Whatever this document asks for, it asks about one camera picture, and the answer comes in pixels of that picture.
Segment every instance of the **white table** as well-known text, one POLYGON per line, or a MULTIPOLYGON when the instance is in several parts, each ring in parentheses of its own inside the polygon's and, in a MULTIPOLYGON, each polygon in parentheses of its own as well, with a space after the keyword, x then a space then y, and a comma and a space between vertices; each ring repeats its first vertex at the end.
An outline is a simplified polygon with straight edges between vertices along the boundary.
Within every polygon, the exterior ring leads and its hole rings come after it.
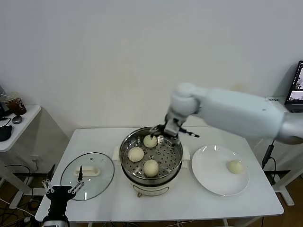
MULTIPOLYGON (((247 226, 262 216, 284 212, 275 192, 264 175, 246 140, 221 130, 187 127, 200 138, 181 136, 183 145, 192 155, 205 144, 217 144, 235 151, 245 160, 250 172, 247 189, 236 196, 220 196, 205 189, 195 179, 191 168, 182 168, 177 185, 164 195, 142 196, 131 188, 122 169, 115 166, 115 175, 109 187, 88 201, 69 201, 66 215, 70 222, 126 222, 245 218, 237 226, 247 226)), ((112 157, 114 147, 136 128, 77 129, 55 171, 52 185, 60 185, 65 167, 79 155, 101 152, 112 157)), ((43 220, 50 201, 44 197, 36 214, 43 220)))
MULTIPOLYGON (((41 107, 39 105, 25 105, 27 112, 22 115, 22 122, 20 124, 13 124, 12 121, 8 125, 12 125, 12 134, 11 137, 6 140, 0 142, 0 153, 9 151, 13 145, 16 143, 16 141, 19 139, 21 134, 24 132, 24 130, 28 127, 28 125, 32 122, 32 120, 37 116, 37 114, 40 112, 41 107)), ((15 115, 12 113, 11 115, 7 116, 6 118, 13 118, 15 115)), ((0 126, 3 126, 6 124, 7 121, 1 121, 0 126)), ((29 178, 29 180, 26 180, 23 182, 19 178, 17 178, 14 174, 12 174, 7 168, 5 168, 5 164, 0 161, 0 175, 2 176, 2 180, 0 181, 0 186, 4 183, 4 181, 10 182, 12 185, 14 185, 16 188, 18 188, 20 191, 16 194, 15 198, 12 201, 12 205, 10 208, 15 208, 23 193, 25 194, 31 194, 32 189, 27 185, 30 184, 32 181, 32 177, 29 178)), ((41 195, 42 191, 39 189, 34 190, 34 195, 41 195)))
MULTIPOLYGON (((20 124, 13 124, 11 121, 8 125, 13 126, 11 137, 3 142, 0 142, 0 152, 6 152, 12 148, 12 146, 19 139, 24 130, 28 127, 28 125, 32 122, 32 120, 37 116, 40 112, 41 107, 39 105, 25 105, 27 112, 22 115, 23 121, 20 124)), ((16 115, 13 113, 6 118, 13 118, 16 115)), ((5 125, 7 121, 1 121, 0 126, 5 125)))

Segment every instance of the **computer mouse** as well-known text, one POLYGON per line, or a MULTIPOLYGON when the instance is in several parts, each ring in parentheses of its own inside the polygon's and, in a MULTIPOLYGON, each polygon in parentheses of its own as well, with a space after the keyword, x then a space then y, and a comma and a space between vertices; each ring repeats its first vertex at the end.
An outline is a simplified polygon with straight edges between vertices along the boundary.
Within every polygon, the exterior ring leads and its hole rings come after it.
POLYGON ((13 126, 2 126, 0 127, 0 141, 6 141, 11 137, 11 131, 13 126))
POLYGON ((22 122, 22 117, 21 116, 16 116, 13 118, 12 122, 13 124, 20 124, 22 122))

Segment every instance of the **laptop screen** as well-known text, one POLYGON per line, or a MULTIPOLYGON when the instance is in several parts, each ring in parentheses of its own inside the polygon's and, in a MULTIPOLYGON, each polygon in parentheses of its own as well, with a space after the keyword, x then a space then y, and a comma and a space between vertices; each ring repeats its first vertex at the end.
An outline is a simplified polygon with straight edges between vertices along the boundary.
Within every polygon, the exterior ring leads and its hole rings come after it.
POLYGON ((303 61, 299 61, 285 104, 303 104, 303 61))

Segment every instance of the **floor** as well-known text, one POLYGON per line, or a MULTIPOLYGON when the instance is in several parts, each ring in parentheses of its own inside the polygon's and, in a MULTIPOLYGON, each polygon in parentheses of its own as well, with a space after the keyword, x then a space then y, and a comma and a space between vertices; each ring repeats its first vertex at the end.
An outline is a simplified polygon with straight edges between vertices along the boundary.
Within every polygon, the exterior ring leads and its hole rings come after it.
MULTIPOLYGON (((37 177, 34 178, 34 180, 31 183, 31 186, 33 187, 42 187, 41 181, 44 178, 37 177)), ((290 192, 294 202, 295 206, 288 207, 284 203, 284 200, 278 194, 278 197, 284 207, 284 214, 280 216, 274 216, 274 217, 265 217, 263 227, 303 227, 303 179, 301 177, 298 177, 293 182, 291 182, 287 186, 288 191, 290 192)), ((16 188, 12 186, 9 183, 4 183, 0 188, 0 198, 2 198, 5 201, 9 201, 10 198, 16 193, 16 188)), ((27 202, 29 201, 30 196, 23 196, 21 201, 21 207, 25 210, 28 210, 27 202)), ((38 205, 38 199, 36 199, 36 202, 33 203, 33 207, 38 205)), ((5 210, 5 213, 14 213, 15 215, 12 215, 9 217, 9 215, 3 215, 4 209, 6 208, 6 204, 2 201, 0 201, 0 226, 5 227, 16 227, 16 224, 7 225, 12 221, 15 221, 18 218, 24 217, 24 214, 20 210, 5 210)), ((237 220, 231 219, 229 220, 229 225, 232 226, 237 220)), ((258 221, 251 224, 251 227, 261 227, 261 221, 262 219, 259 219, 258 221)), ((136 225, 129 224, 125 225, 125 227, 167 227, 169 225, 174 225, 176 222, 136 222, 136 225)), ((223 222, 221 220, 203 220, 203 221, 192 221, 190 223, 184 223, 183 227, 214 227, 214 226, 222 226, 223 222)), ((74 223, 71 225, 71 227, 86 227, 86 223, 74 223)), ((95 223, 93 224, 93 227, 104 227, 104 223, 95 223)), ((107 223, 106 227, 123 227, 123 223, 107 223)))

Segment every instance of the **power outlet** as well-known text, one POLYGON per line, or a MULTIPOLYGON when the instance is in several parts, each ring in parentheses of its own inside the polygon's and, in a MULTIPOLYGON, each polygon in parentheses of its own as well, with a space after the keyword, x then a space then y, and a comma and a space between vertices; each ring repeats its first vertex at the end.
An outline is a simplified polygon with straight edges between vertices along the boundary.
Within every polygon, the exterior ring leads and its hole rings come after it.
POLYGON ((42 158, 39 155, 30 156, 33 162, 42 162, 42 158))

